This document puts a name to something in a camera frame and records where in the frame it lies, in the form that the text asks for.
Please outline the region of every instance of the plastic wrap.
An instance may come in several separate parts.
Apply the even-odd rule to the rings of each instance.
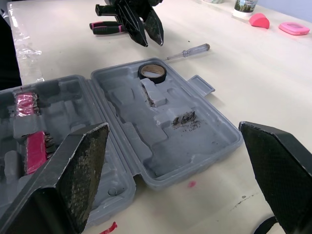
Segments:
[[[16,58],[19,64],[19,72],[22,83],[30,84],[44,81],[37,58],[42,54],[40,50],[33,48],[30,36],[22,24],[22,20],[16,18],[17,12],[21,10],[8,4],[11,30],[16,51]]]

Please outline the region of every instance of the pink soap dish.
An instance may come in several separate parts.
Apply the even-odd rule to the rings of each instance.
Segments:
[[[310,31],[310,28],[293,22],[281,23],[278,28],[291,35],[306,35]]]

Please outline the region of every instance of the case latch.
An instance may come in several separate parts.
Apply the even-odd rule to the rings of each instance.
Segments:
[[[208,84],[202,77],[195,75],[188,80],[192,87],[203,97],[215,91],[215,89]]]

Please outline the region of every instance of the white cup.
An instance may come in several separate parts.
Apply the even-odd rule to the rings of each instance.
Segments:
[[[236,0],[233,15],[237,17],[251,16],[258,0]]]

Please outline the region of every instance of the tool case base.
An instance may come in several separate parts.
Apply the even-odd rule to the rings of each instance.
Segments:
[[[166,79],[144,88],[137,72],[151,63],[167,70]],[[58,147],[79,128],[109,123],[105,162],[86,228],[132,203],[135,175],[161,190],[206,170],[242,143],[238,129],[204,98],[213,91],[201,77],[185,81],[157,58],[97,70],[91,79],[73,75],[0,91],[0,217],[31,177],[16,164],[5,165],[5,159],[13,155],[23,165],[25,144],[19,136],[36,131],[49,132]],[[15,114],[16,95],[25,92],[38,95],[40,115],[21,124],[25,120]],[[157,105],[148,99],[151,92],[160,100]]]

